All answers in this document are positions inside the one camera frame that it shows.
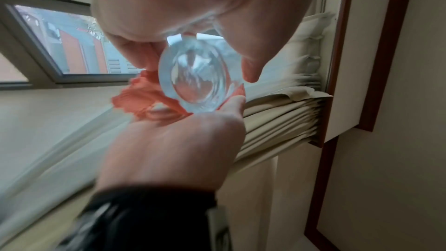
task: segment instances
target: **black sleeve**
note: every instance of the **black sleeve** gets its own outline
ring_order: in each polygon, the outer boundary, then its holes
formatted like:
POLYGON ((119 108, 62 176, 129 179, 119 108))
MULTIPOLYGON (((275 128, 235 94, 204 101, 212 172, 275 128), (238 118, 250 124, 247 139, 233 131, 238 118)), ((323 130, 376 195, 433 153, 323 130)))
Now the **black sleeve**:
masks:
POLYGON ((94 195, 56 251, 211 250, 215 194, 126 187, 94 195))

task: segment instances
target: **hand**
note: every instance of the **hand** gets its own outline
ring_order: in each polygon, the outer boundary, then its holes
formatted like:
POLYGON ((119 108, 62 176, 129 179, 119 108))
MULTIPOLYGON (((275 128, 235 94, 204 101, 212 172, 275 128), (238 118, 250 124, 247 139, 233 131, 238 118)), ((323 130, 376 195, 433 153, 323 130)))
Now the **hand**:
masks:
POLYGON ((136 67, 157 70, 165 39, 216 29, 243 57, 247 82, 288 42, 311 0, 93 0, 92 12, 136 67))
POLYGON ((131 123, 110 146, 96 190, 152 185, 218 190, 243 145, 244 96, 220 110, 131 123))

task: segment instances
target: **curtain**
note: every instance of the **curtain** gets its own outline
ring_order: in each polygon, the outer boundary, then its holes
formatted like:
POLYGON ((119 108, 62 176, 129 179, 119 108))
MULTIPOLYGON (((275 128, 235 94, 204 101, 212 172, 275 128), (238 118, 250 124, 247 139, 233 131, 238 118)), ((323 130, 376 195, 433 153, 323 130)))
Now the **curtain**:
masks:
MULTIPOLYGON (((329 96, 317 91, 321 89, 319 40, 331 18, 329 13, 304 18, 291 40, 265 66, 259 81, 245 86, 247 136, 230 173, 275 157, 316 135, 324 98, 329 96)), ((237 56, 224 40, 213 44, 220 46, 223 57, 237 56)), ((107 147, 130 120, 119 110, 105 109, 7 185, 0 192, 0 247, 90 186, 107 147)))

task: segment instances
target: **orange cloth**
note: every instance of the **orange cloth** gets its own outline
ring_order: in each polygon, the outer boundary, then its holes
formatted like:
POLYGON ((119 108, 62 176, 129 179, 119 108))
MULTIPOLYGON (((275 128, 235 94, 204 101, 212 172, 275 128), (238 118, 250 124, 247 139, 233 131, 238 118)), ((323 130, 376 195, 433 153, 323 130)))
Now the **orange cloth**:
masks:
MULTIPOLYGON (((245 88, 240 85, 231 96, 245 96, 245 88)), ((189 116, 176 99, 166 97, 161 89, 158 71, 143 70, 136 78, 130 80, 130 85, 111 99, 115 108, 133 113, 139 120, 163 120, 179 116, 189 116), (154 109, 157 104, 164 104, 168 109, 154 109)))

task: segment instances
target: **window glass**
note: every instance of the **window glass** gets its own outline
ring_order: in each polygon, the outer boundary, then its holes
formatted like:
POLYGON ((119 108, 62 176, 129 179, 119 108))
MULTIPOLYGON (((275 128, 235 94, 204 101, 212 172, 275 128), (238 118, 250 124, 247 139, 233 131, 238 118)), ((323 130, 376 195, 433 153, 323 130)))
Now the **window glass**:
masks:
POLYGON ((139 73, 104 36, 93 17, 16 5, 64 74, 139 73))
POLYGON ((28 79, 0 53, 0 83, 27 81, 28 79))

